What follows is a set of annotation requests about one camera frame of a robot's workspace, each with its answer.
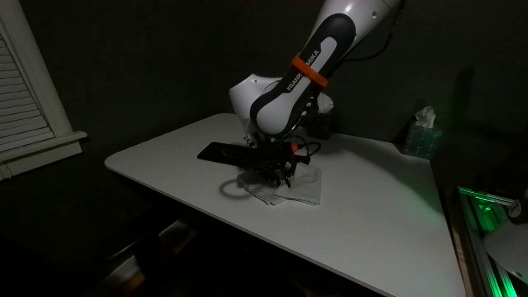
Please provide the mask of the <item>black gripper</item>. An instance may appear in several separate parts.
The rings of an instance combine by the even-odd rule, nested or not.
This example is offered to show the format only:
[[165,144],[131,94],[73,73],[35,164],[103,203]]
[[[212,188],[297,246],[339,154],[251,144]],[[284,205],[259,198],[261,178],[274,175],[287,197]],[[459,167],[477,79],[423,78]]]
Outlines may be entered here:
[[309,155],[297,155],[299,145],[294,142],[259,142],[253,150],[251,170],[259,173],[294,175],[299,164],[311,162]]

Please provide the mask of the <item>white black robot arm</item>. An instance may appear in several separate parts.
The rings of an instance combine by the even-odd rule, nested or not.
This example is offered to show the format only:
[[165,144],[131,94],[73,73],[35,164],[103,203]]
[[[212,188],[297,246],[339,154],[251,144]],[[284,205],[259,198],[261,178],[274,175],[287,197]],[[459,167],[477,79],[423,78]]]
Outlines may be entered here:
[[251,144],[246,168],[292,175],[301,159],[286,139],[306,121],[332,71],[401,0],[325,0],[304,48],[282,78],[249,74],[230,89]]

